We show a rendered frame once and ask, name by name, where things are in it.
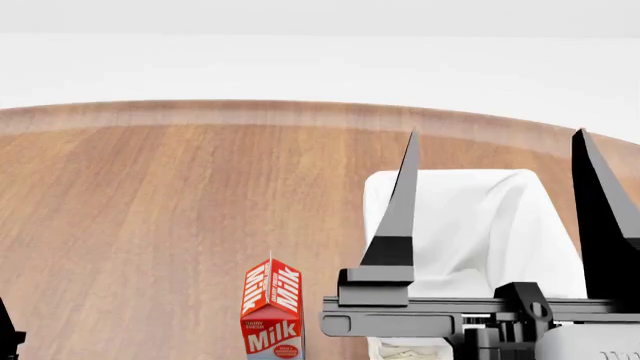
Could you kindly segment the white fabric bag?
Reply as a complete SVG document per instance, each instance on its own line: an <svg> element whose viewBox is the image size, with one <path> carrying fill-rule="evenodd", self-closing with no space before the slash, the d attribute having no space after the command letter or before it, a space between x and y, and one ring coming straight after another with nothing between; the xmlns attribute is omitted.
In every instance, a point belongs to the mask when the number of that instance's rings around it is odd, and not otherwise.
<svg viewBox="0 0 640 360"><path fill-rule="evenodd" d="M531 170L421 170L413 251L412 297L490 298L511 282L587 296L582 260Z"/></svg>

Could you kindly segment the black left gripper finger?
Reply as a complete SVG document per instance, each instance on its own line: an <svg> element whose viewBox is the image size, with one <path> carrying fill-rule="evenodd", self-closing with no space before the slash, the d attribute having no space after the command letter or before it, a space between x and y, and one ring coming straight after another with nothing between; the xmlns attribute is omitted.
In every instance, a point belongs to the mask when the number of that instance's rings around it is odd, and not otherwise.
<svg viewBox="0 0 640 360"><path fill-rule="evenodd" d="M0 298L0 360L19 360L18 347L24 344L25 340L26 332L15 329Z"/></svg>

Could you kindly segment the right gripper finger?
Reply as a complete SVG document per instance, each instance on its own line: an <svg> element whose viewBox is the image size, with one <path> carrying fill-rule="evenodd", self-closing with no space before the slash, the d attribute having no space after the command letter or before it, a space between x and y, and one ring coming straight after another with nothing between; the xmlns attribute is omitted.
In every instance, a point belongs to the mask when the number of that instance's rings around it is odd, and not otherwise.
<svg viewBox="0 0 640 360"><path fill-rule="evenodd" d="M338 305L406 306L414 282L413 227L419 137L412 131L388 206L358 267L341 269Z"/></svg>
<svg viewBox="0 0 640 360"><path fill-rule="evenodd" d="M587 295L640 312L640 209L585 129L572 136L571 171Z"/></svg>

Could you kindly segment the red milk carton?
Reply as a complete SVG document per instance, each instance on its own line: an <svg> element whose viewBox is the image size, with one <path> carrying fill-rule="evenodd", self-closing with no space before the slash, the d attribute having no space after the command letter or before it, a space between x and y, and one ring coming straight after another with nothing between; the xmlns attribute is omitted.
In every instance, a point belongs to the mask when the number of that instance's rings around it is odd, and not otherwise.
<svg viewBox="0 0 640 360"><path fill-rule="evenodd" d="M240 326L247 360L305 360L301 272L272 257L249 269Z"/></svg>

